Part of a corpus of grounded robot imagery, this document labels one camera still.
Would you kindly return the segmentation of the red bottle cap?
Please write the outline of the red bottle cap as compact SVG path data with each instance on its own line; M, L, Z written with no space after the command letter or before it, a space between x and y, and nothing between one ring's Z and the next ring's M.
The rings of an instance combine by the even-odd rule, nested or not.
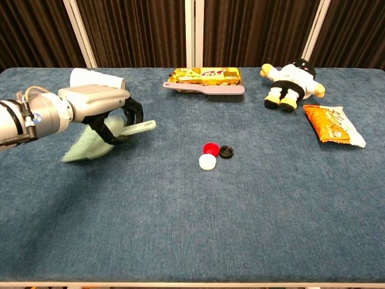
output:
M206 143L203 146L203 153L204 154L211 154L211 155L217 157L219 155L219 152L220 152L220 147L216 143Z

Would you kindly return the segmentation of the white bottle cap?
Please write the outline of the white bottle cap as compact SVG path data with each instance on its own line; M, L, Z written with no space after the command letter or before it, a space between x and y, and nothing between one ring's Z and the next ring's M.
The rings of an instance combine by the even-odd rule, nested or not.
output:
M203 170L212 170L215 168L217 159L212 154L202 154L199 158L199 166Z

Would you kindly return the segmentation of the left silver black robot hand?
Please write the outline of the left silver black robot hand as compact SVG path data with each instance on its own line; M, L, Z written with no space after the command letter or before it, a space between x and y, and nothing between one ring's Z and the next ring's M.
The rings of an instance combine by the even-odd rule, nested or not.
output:
M114 136L105 124L104 120L111 111L121 108L127 118L127 126L143 122L142 105L131 98L126 89L91 84L59 89L58 96L70 103L74 122L89 125L110 145L128 140L127 137Z

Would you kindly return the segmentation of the orange white snack bag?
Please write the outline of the orange white snack bag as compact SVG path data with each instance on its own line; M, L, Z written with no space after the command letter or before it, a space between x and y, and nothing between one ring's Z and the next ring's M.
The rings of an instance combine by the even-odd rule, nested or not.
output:
M303 110L321 142L335 142L360 148L366 146L366 141L347 118L343 107L307 104L303 106Z

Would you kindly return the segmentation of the black white plush doll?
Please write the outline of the black white plush doll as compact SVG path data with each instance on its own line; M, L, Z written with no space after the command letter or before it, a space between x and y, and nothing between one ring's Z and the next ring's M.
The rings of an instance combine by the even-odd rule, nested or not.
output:
M271 88L264 99L265 108L280 108L284 112L293 112L298 101L312 95L322 98L324 86L315 81L316 71L305 59L297 58L280 70L272 64L265 63L260 75L272 81Z

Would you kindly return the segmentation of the small light green broom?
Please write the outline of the small light green broom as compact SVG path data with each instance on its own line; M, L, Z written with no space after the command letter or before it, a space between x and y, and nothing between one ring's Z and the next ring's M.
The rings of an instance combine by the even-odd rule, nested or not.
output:
M120 116L107 117L105 124L115 137L130 137L156 128L154 120L126 126ZM115 145L104 142L96 131L87 126L79 140L64 154L62 161L68 163L85 159L93 160L106 155L114 147Z

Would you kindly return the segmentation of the white metal table frame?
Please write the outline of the white metal table frame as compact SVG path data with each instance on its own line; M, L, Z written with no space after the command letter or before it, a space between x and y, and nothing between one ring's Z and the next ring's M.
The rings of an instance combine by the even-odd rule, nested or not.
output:
M80 282L80 281L0 281L0 287L167 287L167 288L385 288L385 283L335 283L335 282Z

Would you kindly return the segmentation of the blue table cloth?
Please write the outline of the blue table cloth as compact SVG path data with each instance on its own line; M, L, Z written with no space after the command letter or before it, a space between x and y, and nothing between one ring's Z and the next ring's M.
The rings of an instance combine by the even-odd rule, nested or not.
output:
M153 131L63 163L84 126L0 152L0 281L385 282L385 71L318 69L365 148L321 143L302 108L163 88L169 68L125 78ZM212 170L206 143L234 150Z

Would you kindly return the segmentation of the yellow snack package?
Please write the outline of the yellow snack package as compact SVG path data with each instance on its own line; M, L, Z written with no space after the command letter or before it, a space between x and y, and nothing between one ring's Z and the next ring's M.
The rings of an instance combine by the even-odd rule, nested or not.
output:
M235 67L177 68L166 82L243 86L241 72Z

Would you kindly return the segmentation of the white partition frame post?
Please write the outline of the white partition frame post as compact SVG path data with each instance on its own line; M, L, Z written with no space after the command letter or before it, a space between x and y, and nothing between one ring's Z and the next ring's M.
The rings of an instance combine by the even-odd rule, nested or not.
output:
M74 30L82 56L88 68L97 68L96 58L91 47L82 16L76 0L63 0L70 23Z
M184 0L186 66L203 67L205 0Z
M313 24L309 32L309 36L307 38L305 47L303 49L303 53L301 55L301 57L306 61L309 61L312 56L312 52L314 50L320 30L324 23L324 19L328 12L330 3L331 3L331 0L320 0L319 2L318 9L316 11L315 18L313 20Z

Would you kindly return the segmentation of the white paper cup stack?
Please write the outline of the white paper cup stack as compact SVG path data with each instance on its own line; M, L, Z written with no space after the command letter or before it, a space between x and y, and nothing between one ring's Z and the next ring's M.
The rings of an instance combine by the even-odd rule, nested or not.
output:
M117 89L125 89L126 81L119 76L100 73L94 70L74 68L70 74L70 87L83 85L105 85Z

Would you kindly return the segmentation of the dark brown pleated curtain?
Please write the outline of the dark brown pleated curtain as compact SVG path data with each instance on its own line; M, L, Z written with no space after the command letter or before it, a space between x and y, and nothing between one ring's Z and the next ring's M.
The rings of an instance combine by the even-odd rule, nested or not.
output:
M385 0L331 0L310 61L385 70Z
M85 66L63 0L0 0L0 73Z
M76 0L98 67L186 65L185 0Z
M205 0L203 65L283 66L302 56L320 0Z

